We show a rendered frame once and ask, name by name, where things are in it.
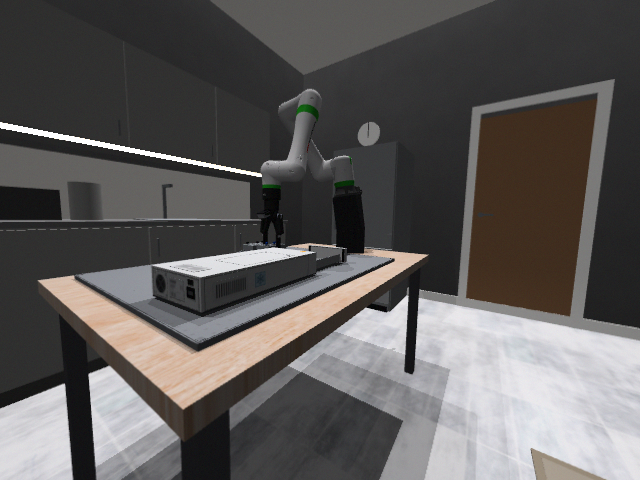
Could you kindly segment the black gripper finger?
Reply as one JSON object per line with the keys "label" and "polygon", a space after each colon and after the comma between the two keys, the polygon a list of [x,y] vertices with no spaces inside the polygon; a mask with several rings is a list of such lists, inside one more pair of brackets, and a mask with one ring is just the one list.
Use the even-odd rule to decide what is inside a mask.
{"label": "black gripper finger", "polygon": [[263,244],[265,244],[265,242],[268,242],[268,229],[271,223],[271,221],[268,221],[268,217],[261,218],[260,232],[262,233],[262,236],[263,236]]}
{"label": "black gripper finger", "polygon": [[283,214],[278,214],[277,213],[277,219],[274,220],[273,215],[270,214],[272,223],[274,225],[275,228],[275,232],[276,232],[276,248],[281,248],[281,237],[282,234],[284,234],[284,229],[283,229]]}

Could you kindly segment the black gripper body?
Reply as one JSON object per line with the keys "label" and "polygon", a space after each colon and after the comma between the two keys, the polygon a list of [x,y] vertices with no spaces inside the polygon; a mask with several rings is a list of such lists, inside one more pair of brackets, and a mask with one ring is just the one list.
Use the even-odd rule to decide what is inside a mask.
{"label": "black gripper body", "polygon": [[[271,214],[274,220],[276,220],[279,210],[279,200],[264,200],[264,210],[271,210]],[[270,216],[268,217],[268,221],[272,221]]]}

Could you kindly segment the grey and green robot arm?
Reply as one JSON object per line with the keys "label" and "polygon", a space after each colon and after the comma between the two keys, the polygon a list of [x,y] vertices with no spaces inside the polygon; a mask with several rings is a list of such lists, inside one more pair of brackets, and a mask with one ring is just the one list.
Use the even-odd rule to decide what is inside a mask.
{"label": "grey and green robot arm", "polygon": [[339,156],[325,161],[312,140],[321,105],[320,94],[308,89],[279,107],[279,120],[293,141],[287,160],[270,160],[261,166],[263,200],[281,200],[281,182],[301,181],[306,165],[315,181],[334,180],[334,197],[362,194],[360,187],[354,186],[351,157]]}

